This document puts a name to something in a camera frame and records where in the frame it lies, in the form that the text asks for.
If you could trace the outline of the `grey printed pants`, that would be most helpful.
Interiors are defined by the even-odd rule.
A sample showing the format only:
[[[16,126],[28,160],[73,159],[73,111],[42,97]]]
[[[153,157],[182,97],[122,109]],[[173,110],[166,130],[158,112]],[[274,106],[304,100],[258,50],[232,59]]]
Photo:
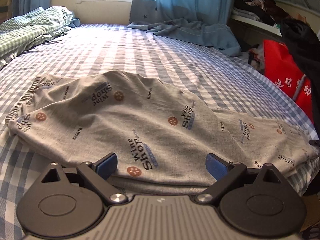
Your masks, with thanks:
[[[34,80],[6,123],[30,148],[62,164],[118,157],[110,178],[138,192],[192,192],[213,183],[213,153],[283,174],[318,155],[300,127],[227,109],[194,93],[122,71]]]

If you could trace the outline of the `blue checked bed sheet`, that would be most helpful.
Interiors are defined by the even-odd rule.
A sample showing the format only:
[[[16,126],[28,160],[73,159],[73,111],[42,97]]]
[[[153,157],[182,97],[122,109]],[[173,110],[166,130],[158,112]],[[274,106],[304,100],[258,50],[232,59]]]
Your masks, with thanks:
[[[38,75],[82,77],[124,70],[187,89],[213,108],[282,118],[318,139],[306,114],[274,83],[214,48],[111,24],[87,24],[36,46],[1,70],[1,239],[21,239],[16,204],[51,162],[10,137],[5,117]]]

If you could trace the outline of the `red fabric bag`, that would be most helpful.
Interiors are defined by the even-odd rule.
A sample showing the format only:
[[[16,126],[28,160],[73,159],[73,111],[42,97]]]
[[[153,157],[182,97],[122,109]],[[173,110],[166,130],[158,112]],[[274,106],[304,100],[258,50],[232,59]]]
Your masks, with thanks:
[[[298,68],[287,46],[264,40],[265,76],[289,96],[313,121],[311,82]]]

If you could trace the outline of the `blue cloth on bed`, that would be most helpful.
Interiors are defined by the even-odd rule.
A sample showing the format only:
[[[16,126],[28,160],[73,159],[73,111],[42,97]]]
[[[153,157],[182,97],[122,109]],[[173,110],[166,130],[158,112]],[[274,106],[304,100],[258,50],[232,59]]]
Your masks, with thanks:
[[[209,25],[200,21],[188,22],[180,18],[162,23],[132,22],[128,27],[199,46],[213,47],[230,57],[241,54],[237,39],[225,24]]]

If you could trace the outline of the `black jacket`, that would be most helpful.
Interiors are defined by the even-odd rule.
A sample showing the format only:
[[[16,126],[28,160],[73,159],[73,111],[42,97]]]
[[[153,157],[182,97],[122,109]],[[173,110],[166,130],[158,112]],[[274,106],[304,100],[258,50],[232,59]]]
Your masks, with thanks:
[[[280,32],[296,65],[311,81],[314,127],[319,134],[319,39],[306,23],[294,18],[284,19]]]

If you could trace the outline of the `green checked quilt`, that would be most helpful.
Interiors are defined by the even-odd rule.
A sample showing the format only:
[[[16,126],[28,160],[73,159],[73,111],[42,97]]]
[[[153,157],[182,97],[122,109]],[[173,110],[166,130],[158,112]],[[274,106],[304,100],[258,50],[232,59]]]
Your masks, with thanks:
[[[24,51],[67,34],[72,20],[66,7],[39,7],[1,23],[1,68]]]

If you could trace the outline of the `dark clothes on shelf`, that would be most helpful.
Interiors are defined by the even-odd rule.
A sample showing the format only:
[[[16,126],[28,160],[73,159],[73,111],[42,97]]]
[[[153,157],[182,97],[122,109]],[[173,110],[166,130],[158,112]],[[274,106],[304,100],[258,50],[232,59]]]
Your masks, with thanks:
[[[274,0],[235,0],[233,9],[258,18],[258,21],[270,26],[291,18]]]

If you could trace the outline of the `white shelf unit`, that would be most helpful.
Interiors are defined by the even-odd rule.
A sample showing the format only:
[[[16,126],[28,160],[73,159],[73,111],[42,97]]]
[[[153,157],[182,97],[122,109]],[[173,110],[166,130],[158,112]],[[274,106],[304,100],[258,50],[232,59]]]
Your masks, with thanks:
[[[280,24],[294,18],[319,33],[319,0],[234,0],[229,26],[243,39],[281,37]]]

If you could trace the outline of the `blue star curtain right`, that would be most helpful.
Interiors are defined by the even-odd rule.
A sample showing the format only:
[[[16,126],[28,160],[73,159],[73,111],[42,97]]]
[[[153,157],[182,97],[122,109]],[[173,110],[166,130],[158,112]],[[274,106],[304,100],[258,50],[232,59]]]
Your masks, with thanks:
[[[130,22],[161,23],[184,18],[188,22],[226,24],[234,0],[132,0]]]

